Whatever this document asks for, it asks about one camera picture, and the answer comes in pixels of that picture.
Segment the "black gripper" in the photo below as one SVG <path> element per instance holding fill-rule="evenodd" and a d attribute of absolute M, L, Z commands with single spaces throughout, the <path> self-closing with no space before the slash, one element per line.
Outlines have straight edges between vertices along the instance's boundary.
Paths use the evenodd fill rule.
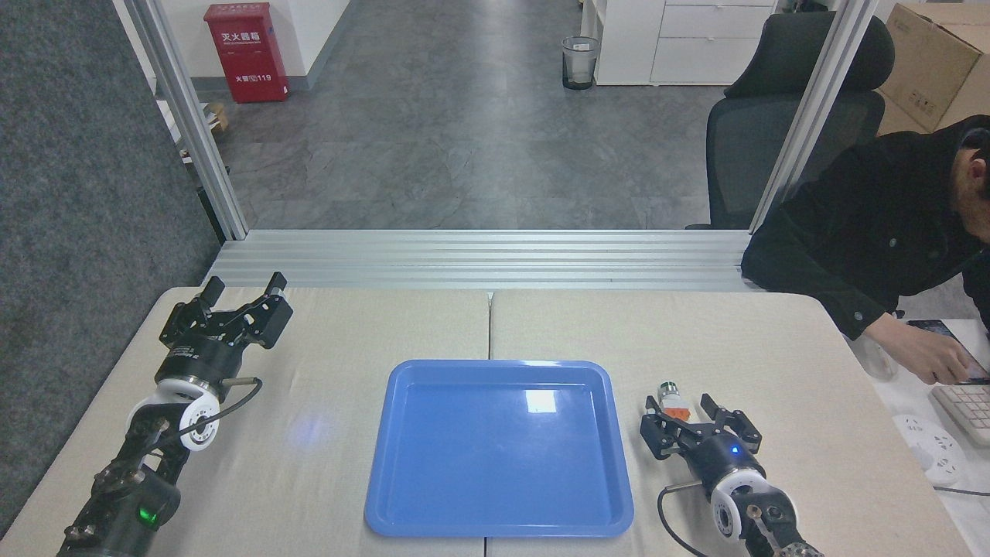
<path fill-rule="evenodd" d="M 690 408 L 683 401 L 660 403 L 653 395 L 646 399 L 647 412 L 641 416 L 640 434 L 654 458 L 665 460 L 684 452 L 689 470 L 704 489 L 714 489 L 729 473 L 753 470 L 766 478 L 756 456 L 763 435 L 742 410 L 728 410 L 709 394 L 700 398 L 700 406 L 720 430 L 731 431 L 735 438 L 707 438 L 702 442 L 697 424 L 688 423 Z"/>
<path fill-rule="evenodd" d="M 225 289 L 219 276 L 211 276 L 199 295 L 177 303 L 166 320 L 159 341 L 169 348 L 160 364 L 158 383 L 166 378 L 198 381 L 211 389 L 227 389 L 223 380 L 237 377 L 245 346 L 271 349 L 285 330 L 293 308 L 284 296 L 287 279 L 273 272 L 265 292 L 236 310 L 213 313 L 211 309 Z M 215 340 L 178 340 L 210 316 L 210 337 Z"/>

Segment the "person's hand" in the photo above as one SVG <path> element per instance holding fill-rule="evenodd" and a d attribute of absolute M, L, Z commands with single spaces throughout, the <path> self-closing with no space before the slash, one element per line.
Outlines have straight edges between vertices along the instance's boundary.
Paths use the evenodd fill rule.
<path fill-rule="evenodd" d="M 863 334 L 925 384 L 973 380 L 970 370 L 976 369 L 976 360 L 954 338 L 920 330 L 890 314 L 881 315 Z"/>

